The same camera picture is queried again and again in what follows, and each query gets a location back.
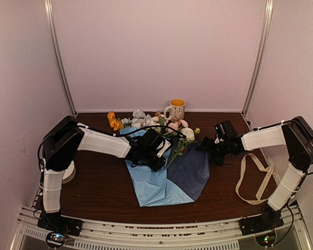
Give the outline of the blue wrapping paper sheet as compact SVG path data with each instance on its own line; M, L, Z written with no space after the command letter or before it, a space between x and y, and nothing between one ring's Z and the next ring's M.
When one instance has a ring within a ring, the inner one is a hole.
M166 152L169 167L154 172L148 166L126 165L139 206L166 206L195 202L209 180L210 155L197 151L198 143L188 145L182 155L172 159L173 151Z

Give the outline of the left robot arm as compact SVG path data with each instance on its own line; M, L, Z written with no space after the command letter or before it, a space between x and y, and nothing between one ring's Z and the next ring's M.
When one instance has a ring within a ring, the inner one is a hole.
M58 215L62 179L77 151L113 155L131 161L133 166L148 166L157 172L165 165L164 153L173 144L173 140L163 137L153 128L137 136L131 132L110 134L78 123L73 116L64 117L42 142L45 224L53 231L60 231L65 225L64 218Z

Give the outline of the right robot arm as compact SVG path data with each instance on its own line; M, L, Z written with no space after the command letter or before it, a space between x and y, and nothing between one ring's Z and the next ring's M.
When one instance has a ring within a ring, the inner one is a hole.
M313 165L313 129L302 116L263 128L253 128L242 134L237 133L230 120L218 123L214 128L216 137L205 137L196 149L208 153L211 162L218 166L224 164L228 154L244 154L236 193L239 193L244 179L248 157L260 171L266 173L255 200L244 201L261 205L257 226L262 230L269 229L310 174L308 169Z

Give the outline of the blue fake flower stems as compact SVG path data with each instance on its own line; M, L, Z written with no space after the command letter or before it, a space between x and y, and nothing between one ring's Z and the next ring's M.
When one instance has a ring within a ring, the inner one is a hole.
M121 123L125 128L142 128L149 124L151 118L151 115L146 114L143 110L136 109L135 111L133 111L132 118L121 119Z

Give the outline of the cream ribbon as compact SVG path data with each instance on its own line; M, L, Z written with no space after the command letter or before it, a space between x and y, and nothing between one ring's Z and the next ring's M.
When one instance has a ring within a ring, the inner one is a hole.
M271 159L264 165L255 154L246 154L240 162L240 177L235 185L235 193L252 206L260 205L270 197L267 188L272 179L279 182L280 177Z

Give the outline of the white rose fake flower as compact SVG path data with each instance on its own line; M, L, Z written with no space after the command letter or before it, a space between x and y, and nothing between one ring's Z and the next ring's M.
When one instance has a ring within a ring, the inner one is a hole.
M194 130L186 127L182 128L180 132L184 137L180 137L179 141L175 145L175 149L172 150L171 159L167 164L167 168L174 162L174 160L184 154L187 147L195 142L195 136L200 133L200 128L195 128Z

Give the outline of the orange fake flower stem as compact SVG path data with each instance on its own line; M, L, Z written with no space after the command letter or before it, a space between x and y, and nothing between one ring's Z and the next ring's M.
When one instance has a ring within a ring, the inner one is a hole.
M110 111L107 114L107 119L109 121L110 127L114 131L119 131L119 130L122 130L124 128L124 125L123 125L122 121L120 119L116 118L115 112Z

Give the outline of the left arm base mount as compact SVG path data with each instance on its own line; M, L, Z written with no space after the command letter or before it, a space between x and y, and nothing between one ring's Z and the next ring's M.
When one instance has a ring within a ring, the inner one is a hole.
M82 220L63 217L60 212L41 212L37 226L63 235L79 236L82 229Z

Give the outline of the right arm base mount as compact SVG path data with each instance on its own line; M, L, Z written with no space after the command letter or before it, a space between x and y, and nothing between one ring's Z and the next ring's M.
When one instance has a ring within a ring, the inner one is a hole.
M238 223L243 236L273 230L276 227L284 225L284 221L280 215L272 221L264 220L263 215L246 216L240 219Z

